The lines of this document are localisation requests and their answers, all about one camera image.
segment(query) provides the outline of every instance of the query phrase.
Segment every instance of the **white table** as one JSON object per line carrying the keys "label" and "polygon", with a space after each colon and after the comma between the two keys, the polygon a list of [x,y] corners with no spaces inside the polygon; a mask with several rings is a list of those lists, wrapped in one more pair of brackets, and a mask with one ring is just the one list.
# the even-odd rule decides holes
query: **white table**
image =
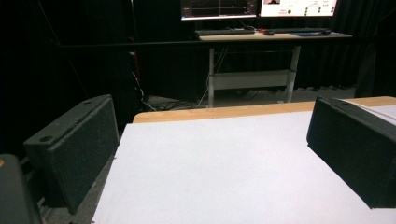
{"label": "white table", "polygon": [[[375,108],[395,116],[385,99]],[[370,209],[307,146],[311,114],[129,124],[92,221],[396,223],[395,209]]]}

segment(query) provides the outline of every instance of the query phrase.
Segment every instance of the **computer monitor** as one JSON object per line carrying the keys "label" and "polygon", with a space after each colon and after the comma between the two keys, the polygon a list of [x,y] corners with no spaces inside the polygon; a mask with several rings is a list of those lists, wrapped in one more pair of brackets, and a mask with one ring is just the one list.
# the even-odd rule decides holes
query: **computer monitor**
{"label": "computer monitor", "polygon": [[180,4],[182,21],[257,17],[257,0],[181,0]]}
{"label": "computer monitor", "polygon": [[337,0],[262,0],[259,17],[332,17]]}

